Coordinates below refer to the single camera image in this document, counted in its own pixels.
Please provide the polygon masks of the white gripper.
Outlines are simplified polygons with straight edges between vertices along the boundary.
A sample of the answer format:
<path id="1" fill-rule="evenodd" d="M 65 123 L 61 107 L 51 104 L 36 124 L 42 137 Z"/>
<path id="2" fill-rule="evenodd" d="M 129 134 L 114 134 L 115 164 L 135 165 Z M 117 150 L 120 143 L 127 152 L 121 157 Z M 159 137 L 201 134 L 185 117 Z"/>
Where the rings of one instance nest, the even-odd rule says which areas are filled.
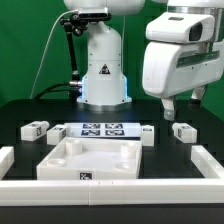
<path id="1" fill-rule="evenodd" d="M 206 84 L 219 80 L 223 72 L 224 40 L 214 43 L 211 52 L 202 52 L 200 44 L 150 42 L 144 55 L 142 85 L 148 95 L 166 98 L 162 100 L 164 118 L 174 120 L 175 98 L 171 96 L 195 88 L 189 107 L 198 109 Z"/>

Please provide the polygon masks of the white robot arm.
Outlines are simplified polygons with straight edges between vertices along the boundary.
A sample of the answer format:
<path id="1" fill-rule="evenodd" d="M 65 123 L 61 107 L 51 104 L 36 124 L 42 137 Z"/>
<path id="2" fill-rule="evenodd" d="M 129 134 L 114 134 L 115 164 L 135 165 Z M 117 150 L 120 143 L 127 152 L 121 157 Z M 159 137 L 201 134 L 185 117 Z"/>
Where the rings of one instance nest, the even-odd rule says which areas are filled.
<path id="1" fill-rule="evenodd" d="M 138 13 L 146 0 L 63 0 L 75 35 L 88 33 L 88 70 L 77 101 L 111 111 L 131 101 L 121 71 L 121 37 L 105 22 Z M 207 85 L 224 73 L 224 0 L 153 0 L 167 11 L 148 23 L 143 60 L 145 93 L 162 100 L 164 118 L 175 118 L 175 96 L 191 91 L 198 107 Z"/>

